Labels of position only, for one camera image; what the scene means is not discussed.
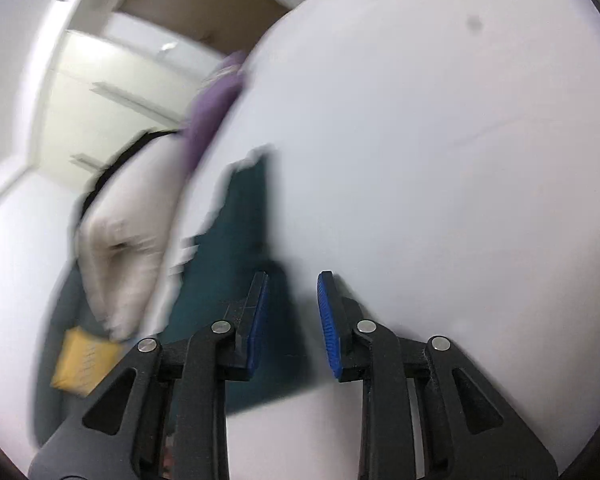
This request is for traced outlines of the beige folded duvet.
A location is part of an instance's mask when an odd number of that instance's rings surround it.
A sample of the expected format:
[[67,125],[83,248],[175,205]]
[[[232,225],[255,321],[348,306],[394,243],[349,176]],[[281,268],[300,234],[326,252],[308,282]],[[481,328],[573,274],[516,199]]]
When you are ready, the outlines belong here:
[[164,136],[118,170],[78,222],[88,305],[113,340],[129,339],[143,322],[187,180],[185,139]]

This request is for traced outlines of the yellow cushion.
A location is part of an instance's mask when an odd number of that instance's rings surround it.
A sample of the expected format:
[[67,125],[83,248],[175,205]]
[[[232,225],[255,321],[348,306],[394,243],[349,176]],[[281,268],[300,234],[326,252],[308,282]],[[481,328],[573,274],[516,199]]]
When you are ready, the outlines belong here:
[[82,328],[67,330],[50,385],[76,396],[88,396],[122,357],[123,346]]

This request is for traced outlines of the black garment on duvet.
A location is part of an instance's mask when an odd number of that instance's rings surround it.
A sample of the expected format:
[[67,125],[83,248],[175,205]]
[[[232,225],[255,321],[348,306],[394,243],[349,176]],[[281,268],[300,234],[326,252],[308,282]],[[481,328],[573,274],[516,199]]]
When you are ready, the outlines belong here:
[[88,181],[83,200],[76,207],[76,222],[80,222],[84,218],[88,208],[94,203],[97,195],[102,192],[107,182],[135,155],[155,140],[161,139],[164,136],[179,135],[180,132],[178,130],[145,130],[133,138],[131,142],[125,144],[122,150],[114,155],[112,161],[107,162],[105,167],[99,170],[92,180]]

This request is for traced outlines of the purple cushion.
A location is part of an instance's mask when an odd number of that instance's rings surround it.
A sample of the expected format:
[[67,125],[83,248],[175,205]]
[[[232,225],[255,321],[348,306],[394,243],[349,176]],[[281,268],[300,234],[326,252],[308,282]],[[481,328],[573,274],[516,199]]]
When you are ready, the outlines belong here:
[[208,150],[220,125],[242,93],[247,55],[234,52],[216,66],[190,103],[181,133],[186,141],[186,166],[192,174]]

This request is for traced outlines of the brown door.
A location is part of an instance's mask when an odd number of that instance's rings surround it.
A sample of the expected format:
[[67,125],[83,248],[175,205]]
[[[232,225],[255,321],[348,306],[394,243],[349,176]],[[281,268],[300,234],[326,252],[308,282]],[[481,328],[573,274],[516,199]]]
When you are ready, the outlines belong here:
[[122,0],[118,11],[231,54],[250,52],[289,8],[276,0]]

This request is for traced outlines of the grey upholstered headboard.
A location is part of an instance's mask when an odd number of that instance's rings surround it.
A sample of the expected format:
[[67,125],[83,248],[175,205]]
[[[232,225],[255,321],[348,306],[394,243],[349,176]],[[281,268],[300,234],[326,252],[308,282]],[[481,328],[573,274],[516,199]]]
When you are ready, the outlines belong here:
[[79,327],[99,338],[108,338],[102,324],[96,321],[88,306],[78,263],[59,282],[53,301],[52,315],[38,360],[33,401],[33,434],[40,448],[57,430],[82,396],[52,386],[56,364],[67,330]]

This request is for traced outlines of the dark green knit sweater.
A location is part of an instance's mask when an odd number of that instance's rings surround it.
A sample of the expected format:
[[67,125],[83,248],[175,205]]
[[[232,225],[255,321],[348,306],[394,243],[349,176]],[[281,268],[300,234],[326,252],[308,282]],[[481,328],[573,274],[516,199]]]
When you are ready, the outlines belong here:
[[164,344],[187,339],[244,300],[254,274],[268,274],[270,302],[259,366],[249,382],[226,386],[226,411],[239,413],[309,387],[313,370],[284,266],[268,242],[267,154],[227,169],[224,197],[210,226],[190,244],[181,287],[159,335]]

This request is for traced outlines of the white wardrobe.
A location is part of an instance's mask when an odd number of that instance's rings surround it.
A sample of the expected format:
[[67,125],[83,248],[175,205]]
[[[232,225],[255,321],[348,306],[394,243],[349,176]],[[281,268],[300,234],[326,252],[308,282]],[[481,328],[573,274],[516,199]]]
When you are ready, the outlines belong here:
[[154,55],[68,30],[47,73],[35,126],[36,170],[81,191],[136,136],[181,127],[222,55],[167,41]]

